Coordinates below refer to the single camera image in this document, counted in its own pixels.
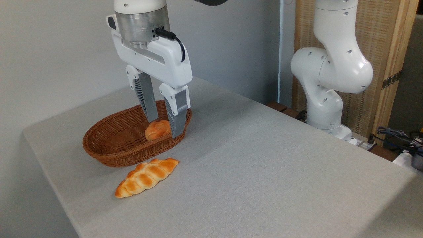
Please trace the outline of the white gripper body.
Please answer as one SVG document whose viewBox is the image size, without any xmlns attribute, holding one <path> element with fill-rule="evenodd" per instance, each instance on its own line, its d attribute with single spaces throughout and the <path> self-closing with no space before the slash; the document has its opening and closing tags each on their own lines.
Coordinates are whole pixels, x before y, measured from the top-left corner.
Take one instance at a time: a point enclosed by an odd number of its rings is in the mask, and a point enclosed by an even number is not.
<svg viewBox="0 0 423 238">
<path fill-rule="evenodd" d="M 121 60 L 178 89 L 192 80 L 189 56 L 181 45 L 160 37 L 156 29 L 169 30 L 167 14 L 113 14 L 107 17 Z"/>
</svg>

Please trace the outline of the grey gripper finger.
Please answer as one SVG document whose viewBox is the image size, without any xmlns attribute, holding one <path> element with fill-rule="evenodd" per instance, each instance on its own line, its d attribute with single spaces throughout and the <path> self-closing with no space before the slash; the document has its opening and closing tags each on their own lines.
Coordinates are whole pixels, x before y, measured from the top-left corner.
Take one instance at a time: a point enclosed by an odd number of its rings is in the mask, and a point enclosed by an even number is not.
<svg viewBox="0 0 423 238">
<path fill-rule="evenodd" d="M 186 113 L 191 107 L 188 86 L 174 89 L 167 84 L 162 83 L 159 89 L 161 94 L 164 96 L 172 138 L 176 138 L 184 131 Z"/>
<path fill-rule="evenodd" d="M 127 65 L 126 73 L 130 87 L 135 90 L 148 122 L 158 119 L 159 116 L 150 75 L 130 65 Z"/>
</svg>

